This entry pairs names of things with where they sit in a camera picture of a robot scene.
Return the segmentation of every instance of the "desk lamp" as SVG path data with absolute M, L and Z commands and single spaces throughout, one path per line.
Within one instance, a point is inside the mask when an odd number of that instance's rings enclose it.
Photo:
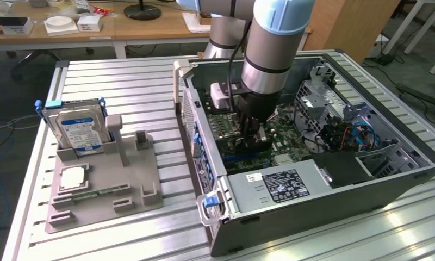
M 161 10 L 152 5 L 144 4 L 144 0 L 138 0 L 138 4 L 124 8 L 124 14 L 134 20 L 152 20 L 161 16 Z

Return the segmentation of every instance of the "aluminum extrusion table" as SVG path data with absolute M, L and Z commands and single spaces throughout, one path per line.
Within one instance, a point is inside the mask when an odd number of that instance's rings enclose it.
M 435 129 L 351 58 L 327 52 L 435 150 Z M 121 114 L 122 135 L 146 129 L 154 139 L 164 207 L 46 234 L 56 140 L 40 124 L 4 260 L 435 260 L 435 178 L 383 209 L 304 231 L 231 256 L 208 255 L 172 104 L 172 63 L 188 57 L 73 61 L 56 68 L 48 99 L 104 96 Z M 337 78 L 351 101 L 361 98 Z

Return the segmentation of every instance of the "green circuit board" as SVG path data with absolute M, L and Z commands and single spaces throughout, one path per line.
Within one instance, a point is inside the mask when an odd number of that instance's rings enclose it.
M 267 131 L 273 130 L 271 135 L 275 134 L 271 149 L 247 154 L 236 154 L 236 144 L 243 140 L 236 115 L 208 113 L 207 118 L 228 174 L 293 163 L 311 155 L 301 135 L 293 128 L 289 112 L 287 104 L 277 106 L 277 114 L 267 122 Z

